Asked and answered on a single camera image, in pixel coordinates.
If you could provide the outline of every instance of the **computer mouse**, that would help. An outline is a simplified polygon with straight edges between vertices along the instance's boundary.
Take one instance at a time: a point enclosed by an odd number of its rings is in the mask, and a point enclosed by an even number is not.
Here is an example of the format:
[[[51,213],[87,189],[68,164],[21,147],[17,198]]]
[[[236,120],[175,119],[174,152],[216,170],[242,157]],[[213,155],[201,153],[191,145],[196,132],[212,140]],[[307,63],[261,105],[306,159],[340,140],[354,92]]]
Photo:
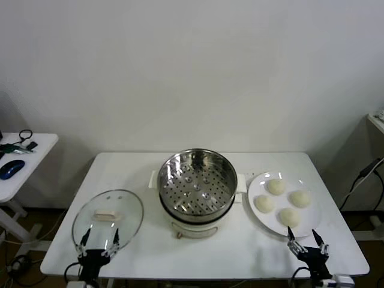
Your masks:
[[[23,160],[13,160],[4,164],[0,168],[0,179],[7,180],[15,175],[21,168],[23,168],[25,162]]]

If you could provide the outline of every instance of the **small table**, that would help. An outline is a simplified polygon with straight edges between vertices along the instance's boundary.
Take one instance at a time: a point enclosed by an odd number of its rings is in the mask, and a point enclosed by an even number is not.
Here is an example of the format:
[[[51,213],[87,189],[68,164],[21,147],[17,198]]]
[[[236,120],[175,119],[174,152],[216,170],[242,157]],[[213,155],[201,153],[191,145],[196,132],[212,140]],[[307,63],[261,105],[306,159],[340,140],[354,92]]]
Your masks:
[[[379,129],[382,133],[384,133],[384,122],[377,119],[375,116],[373,116],[372,113],[368,114],[367,118],[369,121],[372,122],[373,125],[376,126],[377,129]]]
[[[297,175],[313,191],[322,210],[316,231],[330,246],[327,266],[332,274],[363,275],[369,265],[344,218],[305,153],[223,153],[237,173],[248,181],[268,171]],[[92,197],[111,189],[136,193],[144,205],[144,219],[138,234],[101,268],[101,278],[139,279],[267,279],[290,278],[303,266],[287,247],[287,239],[265,228],[252,214],[246,197],[234,204],[226,223],[205,239],[176,239],[158,193],[148,188],[153,170],[171,153],[101,153],[94,160],[76,194],[42,264],[48,275],[62,275],[77,261],[71,238],[72,223],[80,208]],[[316,247],[313,237],[300,239]],[[77,276],[78,267],[68,275]],[[307,271],[299,277],[309,277]]]
[[[17,223],[17,219],[21,217],[25,217],[27,212],[15,201],[13,197],[16,195],[20,187],[25,183],[25,181],[29,178],[29,176],[33,173],[36,167],[40,164],[40,162],[44,159],[44,157],[48,154],[48,152],[52,149],[52,147],[58,141],[58,136],[56,134],[40,134],[34,133],[32,137],[33,141],[38,143],[38,146],[34,148],[34,153],[31,154],[5,154],[0,159],[0,167],[2,167],[5,163],[20,159],[25,161],[25,166],[17,172],[12,178],[8,180],[0,180],[0,203],[6,203],[14,212],[14,217],[10,217],[7,213],[5,213],[2,209],[0,209],[0,226],[12,233],[17,239],[22,242],[30,242],[39,233],[41,230],[40,224],[35,224],[31,231],[25,230],[19,223]],[[18,133],[3,133],[3,139],[0,140],[0,144],[6,143],[14,143],[19,141]],[[3,232],[0,236],[0,243],[4,240],[5,233]],[[46,243],[42,242],[41,247],[36,247],[34,250],[45,250],[47,249]],[[25,254],[28,250],[30,250],[30,245],[25,244],[22,245],[19,254]]]
[[[384,123],[373,116],[368,114],[367,118],[371,123],[384,134]],[[374,226],[374,230],[368,231],[353,231],[353,235],[357,241],[384,241],[384,223],[380,221],[378,216],[370,216],[370,221]]]

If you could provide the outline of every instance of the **dough ball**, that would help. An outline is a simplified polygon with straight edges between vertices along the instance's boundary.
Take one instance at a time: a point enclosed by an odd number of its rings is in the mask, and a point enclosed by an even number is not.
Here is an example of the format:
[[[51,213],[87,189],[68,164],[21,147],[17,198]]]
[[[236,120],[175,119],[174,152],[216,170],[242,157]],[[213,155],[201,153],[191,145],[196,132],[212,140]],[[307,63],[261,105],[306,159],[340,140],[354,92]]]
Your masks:
[[[260,195],[255,201],[256,208],[263,213],[269,213],[275,209],[275,202],[267,195]]]
[[[292,208],[284,208],[279,213],[280,222],[291,228],[296,227],[300,223],[300,215]]]
[[[311,203],[311,196],[308,191],[298,190],[293,192],[289,199],[292,204],[299,208],[305,208]]]
[[[268,181],[268,191],[273,195],[282,195],[286,189],[286,184],[281,179],[272,179]]]

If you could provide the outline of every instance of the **white desk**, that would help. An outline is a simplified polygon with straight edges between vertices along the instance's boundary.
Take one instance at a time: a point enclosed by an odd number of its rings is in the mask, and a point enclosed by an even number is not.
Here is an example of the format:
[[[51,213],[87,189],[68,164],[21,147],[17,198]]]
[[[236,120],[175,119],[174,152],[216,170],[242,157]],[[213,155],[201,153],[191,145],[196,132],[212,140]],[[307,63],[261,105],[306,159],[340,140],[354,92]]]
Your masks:
[[[3,133],[3,139],[0,141],[0,144],[14,143],[19,140],[20,138],[18,133]],[[23,155],[14,153],[5,154],[0,159],[0,167],[2,167],[5,163],[16,159],[25,161],[25,166],[14,176],[12,176],[12,178],[0,180],[0,203],[6,202],[7,205],[15,212],[14,217],[11,218],[7,213],[0,209],[0,226],[12,233],[22,242],[33,240],[39,233],[41,225],[38,224],[34,226],[31,232],[28,232],[21,225],[19,225],[17,223],[18,217],[25,217],[27,213],[15,200],[12,200],[12,198],[16,195],[20,187],[25,183],[36,167],[58,141],[58,136],[55,134],[33,134],[32,140],[38,144],[38,146],[34,148],[34,153]],[[4,240],[4,234],[0,236],[0,243],[2,240]],[[26,245],[22,247],[19,252],[24,253],[28,250],[29,246]]]
[[[382,133],[384,133],[384,122],[377,119],[373,115],[374,114],[372,114],[372,113],[368,114],[368,119],[373,123],[373,125],[376,126],[377,129],[379,129]]]
[[[298,175],[313,191],[323,211],[316,231],[330,245],[331,273],[362,275],[369,265],[309,157],[304,153],[224,153],[238,173],[279,170]],[[148,189],[153,170],[171,153],[101,153],[90,168],[44,260],[41,271],[62,275],[77,261],[71,226],[79,209],[92,197],[110,189],[135,192],[145,215],[138,234],[102,267],[105,278],[258,279],[290,278],[303,263],[287,247],[287,239],[270,232],[251,213],[248,202],[235,203],[225,226],[206,239],[176,239],[157,193]],[[316,247],[313,237],[300,240]],[[77,275],[72,267],[69,275]],[[307,271],[300,277],[309,277]]]

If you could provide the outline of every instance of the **white plate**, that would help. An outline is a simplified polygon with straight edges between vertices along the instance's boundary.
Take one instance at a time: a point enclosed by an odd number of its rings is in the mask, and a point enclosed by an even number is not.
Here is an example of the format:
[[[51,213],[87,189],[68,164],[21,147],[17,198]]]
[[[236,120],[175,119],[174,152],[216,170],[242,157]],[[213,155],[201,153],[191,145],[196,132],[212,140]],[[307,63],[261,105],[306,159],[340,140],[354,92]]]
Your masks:
[[[267,183],[271,179],[282,179],[285,182],[286,190],[282,195],[275,196],[268,191]],[[291,204],[289,195],[296,190],[307,190],[309,192],[311,203],[308,207],[297,208]],[[275,202],[275,209],[272,212],[262,213],[256,208],[254,201],[259,195],[272,197]],[[281,172],[264,173],[253,179],[248,189],[248,201],[253,213],[266,227],[284,236],[287,236],[288,229],[287,226],[280,223],[278,218],[278,213],[283,208],[293,208],[300,214],[301,222],[292,229],[297,237],[305,237],[312,234],[312,229],[315,229],[321,221],[321,210],[316,202],[315,193],[309,187],[306,187],[300,179],[295,179]]]

